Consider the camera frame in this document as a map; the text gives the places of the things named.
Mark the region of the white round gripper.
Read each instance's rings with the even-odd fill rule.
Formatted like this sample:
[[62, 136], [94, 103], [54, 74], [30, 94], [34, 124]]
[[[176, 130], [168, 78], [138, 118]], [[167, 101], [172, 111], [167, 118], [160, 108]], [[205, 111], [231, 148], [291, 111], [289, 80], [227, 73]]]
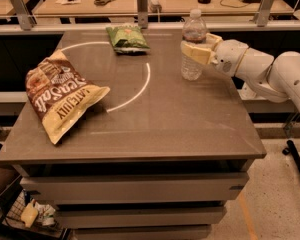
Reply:
[[230, 77], [236, 74], [248, 48], [249, 46], [243, 42], [235, 39], [223, 41], [221, 36], [212, 33], [206, 34], [206, 43], [181, 42], [181, 52], [185, 56], [202, 65], [212, 62], [218, 72]]

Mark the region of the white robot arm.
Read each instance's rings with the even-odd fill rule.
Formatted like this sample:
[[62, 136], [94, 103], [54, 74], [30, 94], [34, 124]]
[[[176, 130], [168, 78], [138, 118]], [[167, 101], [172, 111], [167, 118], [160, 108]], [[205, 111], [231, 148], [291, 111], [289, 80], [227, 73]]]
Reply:
[[211, 33], [203, 37], [184, 34], [184, 59], [199, 68], [211, 65], [218, 72], [243, 80], [257, 95], [275, 103], [291, 100], [300, 113], [300, 53], [288, 51], [274, 57], [235, 39]]

